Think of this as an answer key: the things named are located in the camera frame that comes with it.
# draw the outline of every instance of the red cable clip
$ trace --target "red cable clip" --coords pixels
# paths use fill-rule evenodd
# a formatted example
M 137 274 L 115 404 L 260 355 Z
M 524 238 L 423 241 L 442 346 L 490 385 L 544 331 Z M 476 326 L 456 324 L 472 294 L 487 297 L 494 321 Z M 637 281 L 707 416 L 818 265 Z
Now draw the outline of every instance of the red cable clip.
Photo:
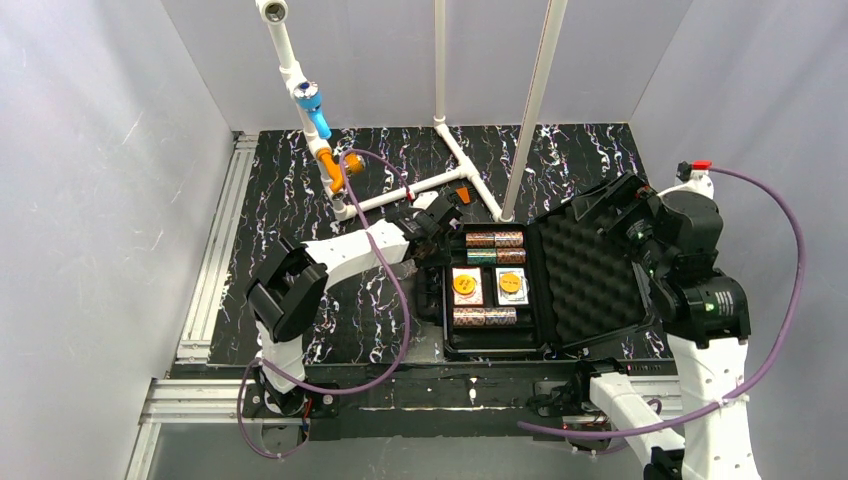
M 713 166 L 713 162 L 709 160 L 695 160 L 692 163 L 692 170 L 709 170 Z

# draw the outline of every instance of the black case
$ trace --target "black case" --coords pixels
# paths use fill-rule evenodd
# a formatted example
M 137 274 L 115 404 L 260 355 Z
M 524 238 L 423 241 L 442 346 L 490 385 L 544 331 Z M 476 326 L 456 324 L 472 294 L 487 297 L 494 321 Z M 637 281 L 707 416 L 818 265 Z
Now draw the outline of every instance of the black case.
M 529 282 L 530 326 L 516 328 L 454 329 L 451 268 L 468 266 L 464 254 L 454 251 L 452 264 L 441 269 L 441 318 L 445 353 L 469 356 L 541 358 L 549 349 L 573 351 L 650 326 L 655 316 L 648 303 L 648 279 L 624 252 L 596 233 L 593 224 L 577 224 L 566 202 L 527 225 L 470 223 L 464 233 L 520 231 L 524 234 Z M 517 265 L 497 265 L 515 267 Z M 496 307 L 493 275 L 483 267 L 485 307 Z M 519 320 L 522 308 L 516 307 Z

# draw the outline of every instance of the open case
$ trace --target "open case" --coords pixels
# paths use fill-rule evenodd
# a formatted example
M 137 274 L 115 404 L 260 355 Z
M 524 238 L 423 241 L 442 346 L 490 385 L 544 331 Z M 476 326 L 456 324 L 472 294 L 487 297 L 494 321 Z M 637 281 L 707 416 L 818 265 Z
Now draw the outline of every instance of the open case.
M 493 250 L 515 250 L 510 239 L 519 233 L 523 262 L 492 258 Z M 499 237 L 498 246 L 481 252 L 480 240 L 488 235 Z M 503 268 L 523 272 L 525 302 L 503 303 L 507 292 L 501 290 L 498 270 Z M 549 349 L 573 351 L 634 333 L 654 320 L 644 273 L 593 225 L 578 224 L 570 202 L 527 225 L 465 224 L 452 242 L 451 264 L 424 275 L 440 287 L 438 308 L 431 310 L 443 321 L 445 353 L 453 358 L 538 358 Z M 475 277 L 471 283 L 478 290 L 460 293 L 454 285 L 460 275 Z

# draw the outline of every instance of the yellow disc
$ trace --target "yellow disc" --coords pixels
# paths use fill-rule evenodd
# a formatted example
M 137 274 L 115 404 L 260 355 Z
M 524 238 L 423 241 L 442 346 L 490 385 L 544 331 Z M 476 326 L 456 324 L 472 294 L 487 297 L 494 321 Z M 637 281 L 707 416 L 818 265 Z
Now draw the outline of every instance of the yellow disc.
M 501 275 L 501 279 L 498 280 L 498 283 L 501 286 L 501 290 L 506 293 L 515 293 L 521 290 L 521 277 L 514 273 L 505 273 Z
M 477 280 L 474 280 L 471 275 L 459 275 L 453 279 L 453 289 L 460 295 L 468 295 L 476 286 Z

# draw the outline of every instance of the gray floor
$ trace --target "gray floor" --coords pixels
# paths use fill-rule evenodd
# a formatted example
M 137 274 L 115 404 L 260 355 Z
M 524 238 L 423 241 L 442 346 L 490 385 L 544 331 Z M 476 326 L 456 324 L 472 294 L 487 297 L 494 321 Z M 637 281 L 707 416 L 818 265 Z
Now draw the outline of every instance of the gray floor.
M 275 437 L 288 443 L 294 433 L 289 428 Z M 534 442 L 529 437 L 314 442 L 280 462 L 251 452 L 236 425 L 166 424 L 149 478 L 637 480 L 642 475 L 632 451 L 592 460 L 566 451 L 564 443 Z

